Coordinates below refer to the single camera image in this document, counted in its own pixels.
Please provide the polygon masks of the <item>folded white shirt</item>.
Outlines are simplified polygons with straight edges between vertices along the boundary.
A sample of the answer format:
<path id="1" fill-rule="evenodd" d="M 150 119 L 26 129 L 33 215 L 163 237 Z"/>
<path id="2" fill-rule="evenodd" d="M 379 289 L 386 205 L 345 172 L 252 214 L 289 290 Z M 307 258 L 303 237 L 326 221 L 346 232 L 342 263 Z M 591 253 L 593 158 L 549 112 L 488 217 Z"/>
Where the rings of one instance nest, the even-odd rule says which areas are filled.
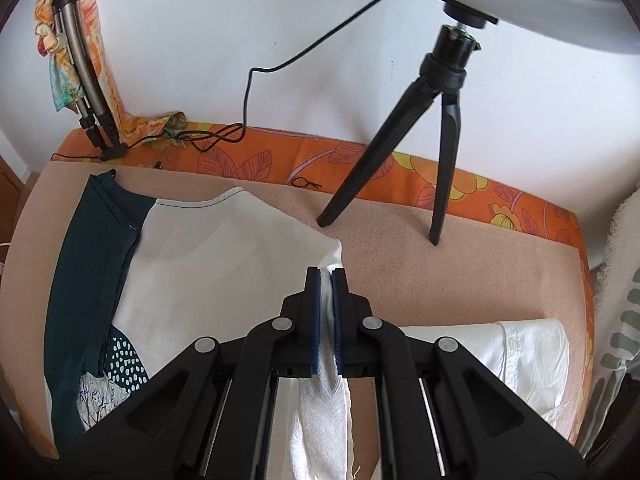
<path id="1" fill-rule="evenodd" d="M 559 426 L 570 343 L 554 318 L 453 326 L 405 326 L 412 338 L 454 338 L 553 427 Z"/>

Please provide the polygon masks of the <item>white pillow green stripes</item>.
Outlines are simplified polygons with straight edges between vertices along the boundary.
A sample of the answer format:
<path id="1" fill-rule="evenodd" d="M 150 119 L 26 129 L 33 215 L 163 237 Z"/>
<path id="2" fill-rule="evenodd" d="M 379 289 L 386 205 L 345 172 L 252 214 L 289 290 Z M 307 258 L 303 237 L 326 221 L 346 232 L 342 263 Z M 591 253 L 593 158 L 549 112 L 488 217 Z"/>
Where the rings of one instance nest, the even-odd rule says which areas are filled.
<path id="1" fill-rule="evenodd" d="M 597 281 L 593 374 L 576 448 L 587 454 L 604 426 L 628 367 L 639 362 L 639 194 L 614 214 Z"/>

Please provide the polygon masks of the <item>colourful scarf on tripod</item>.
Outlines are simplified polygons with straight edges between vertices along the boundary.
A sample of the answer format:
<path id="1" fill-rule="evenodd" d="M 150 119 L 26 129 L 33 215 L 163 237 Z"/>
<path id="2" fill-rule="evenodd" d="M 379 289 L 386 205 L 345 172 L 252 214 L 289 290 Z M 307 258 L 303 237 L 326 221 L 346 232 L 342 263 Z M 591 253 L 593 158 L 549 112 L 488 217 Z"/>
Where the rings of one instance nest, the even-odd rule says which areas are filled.
<path id="1" fill-rule="evenodd" d="M 75 77 L 70 74 L 70 58 L 58 44 L 53 23 L 53 0 L 37 0 L 35 34 L 38 52 L 49 59 L 51 96 L 57 110 L 67 108 L 77 113 L 73 97 L 79 96 Z M 115 79 L 107 66 L 96 0 L 79 0 L 79 15 L 85 42 L 100 87 L 115 118 L 120 140 L 128 146 L 151 141 L 162 134 L 186 128 L 186 115 L 169 112 L 156 117 L 139 117 L 126 112 Z"/>

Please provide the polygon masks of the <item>white and teal printed shirt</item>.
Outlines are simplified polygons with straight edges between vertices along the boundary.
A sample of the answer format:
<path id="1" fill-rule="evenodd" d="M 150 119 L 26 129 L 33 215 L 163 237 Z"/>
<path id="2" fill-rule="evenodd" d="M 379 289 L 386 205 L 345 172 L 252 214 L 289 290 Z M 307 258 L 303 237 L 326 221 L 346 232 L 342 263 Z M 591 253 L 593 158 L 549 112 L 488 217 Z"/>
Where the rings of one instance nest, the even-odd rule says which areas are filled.
<path id="1" fill-rule="evenodd" d="M 342 248 L 243 190 L 188 203 L 88 179 L 44 329 L 64 479 L 345 479 Z"/>

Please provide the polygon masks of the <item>orange floral bed sheet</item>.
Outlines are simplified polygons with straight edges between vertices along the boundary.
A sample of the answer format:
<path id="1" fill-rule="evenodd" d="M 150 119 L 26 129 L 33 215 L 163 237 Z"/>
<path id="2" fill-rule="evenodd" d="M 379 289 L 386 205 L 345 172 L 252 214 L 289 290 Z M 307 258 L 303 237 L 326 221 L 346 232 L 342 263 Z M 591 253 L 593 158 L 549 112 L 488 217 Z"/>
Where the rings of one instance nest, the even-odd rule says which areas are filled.
<path id="1" fill-rule="evenodd" d="M 134 148 L 117 161 L 117 180 L 158 199 L 150 237 L 178 249 L 189 237 L 200 244 L 183 262 L 136 260 L 132 275 L 149 282 L 154 299 L 127 288 L 116 318 L 149 324 L 158 336 L 175 329 L 188 339 L 227 340 L 275 315 L 282 299 L 302 287 L 308 266 L 344 266 L 342 243 L 316 218 L 363 151 L 357 143 L 268 130 L 204 153 L 166 140 Z M 421 208 L 432 218 L 436 170 L 431 160 L 395 153 L 356 200 Z M 592 300 L 584 239 L 571 212 L 460 170 L 452 216 L 575 247 Z"/>

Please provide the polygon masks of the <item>pink blanket on bed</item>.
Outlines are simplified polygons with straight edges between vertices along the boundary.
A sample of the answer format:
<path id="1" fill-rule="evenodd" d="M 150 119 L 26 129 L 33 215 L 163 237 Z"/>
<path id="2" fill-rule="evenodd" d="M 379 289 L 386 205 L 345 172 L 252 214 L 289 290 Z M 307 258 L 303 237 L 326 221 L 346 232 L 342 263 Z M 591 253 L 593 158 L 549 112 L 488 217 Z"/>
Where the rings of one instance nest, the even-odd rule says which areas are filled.
<path id="1" fill-rule="evenodd" d="M 58 253 L 100 164 L 50 162 L 14 231 L 1 279 L 1 368 L 28 434 L 51 454 L 43 331 Z M 400 326 L 555 318 L 570 343 L 560 433 L 575 440 L 590 382 L 592 300 L 578 250 L 489 223 L 449 217 L 438 245 L 421 208 L 355 200 L 328 229 L 343 246 L 349 288 Z"/>

